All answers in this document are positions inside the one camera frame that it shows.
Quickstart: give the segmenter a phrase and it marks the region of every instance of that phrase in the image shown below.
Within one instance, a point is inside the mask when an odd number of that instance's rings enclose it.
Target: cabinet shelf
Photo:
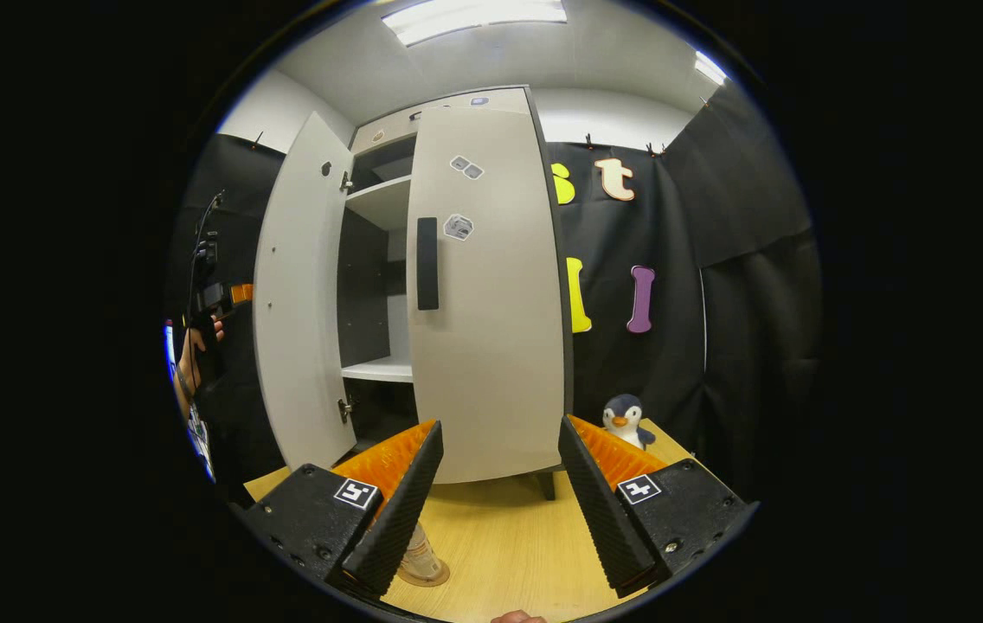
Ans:
[[[411,360],[396,355],[373,359],[372,362],[342,368],[342,376],[382,382],[412,382]]]
[[[381,182],[345,197],[345,207],[388,232],[408,225],[411,175]]]

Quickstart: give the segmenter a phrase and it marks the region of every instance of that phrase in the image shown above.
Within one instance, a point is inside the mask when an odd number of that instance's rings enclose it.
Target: white cabinet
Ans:
[[[369,122],[352,151],[323,137],[317,115],[303,126],[269,201],[254,281],[262,393],[289,466],[332,465],[358,442],[354,421],[369,414],[354,406],[342,422],[343,376],[413,383],[417,421],[443,426],[436,482],[559,464],[570,322],[527,96],[497,88],[412,106],[414,122],[406,110]],[[366,133],[392,125],[398,137],[373,146]],[[452,166],[456,157],[477,169]],[[341,188],[346,174],[352,189]],[[471,230],[448,236],[454,215]],[[429,288],[433,308],[420,305]]]

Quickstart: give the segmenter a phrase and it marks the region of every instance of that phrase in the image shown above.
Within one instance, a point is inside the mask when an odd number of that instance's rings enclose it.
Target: purple letter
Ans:
[[[633,276],[633,315],[626,327],[633,334],[643,334],[653,327],[649,322],[649,292],[653,289],[653,277],[657,276],[652,268],[634,266],[630,269]]]

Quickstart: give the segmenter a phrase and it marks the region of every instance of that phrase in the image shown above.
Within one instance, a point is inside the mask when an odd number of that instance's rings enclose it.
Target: penguin toy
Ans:
[[[657,435],[638,428],[638,422],[641,422],[641,400],[636,395],[616,395],[603,407],[603,428],[614,437],[645,450],[657,441]]]

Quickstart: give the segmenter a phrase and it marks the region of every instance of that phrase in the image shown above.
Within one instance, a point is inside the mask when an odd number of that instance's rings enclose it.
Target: ceiling light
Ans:
[[[562,0],[428,0],[382,19],[404,46],[492,23],[568,22]]]
[[[706,58],[703,52],[696,52],[696,69],[700,74],[708,76],[714,83],[718,86],[722,85],[722,81],[726,79],[726,74],[724,74],[721,68],[718,68],[714,61]]]

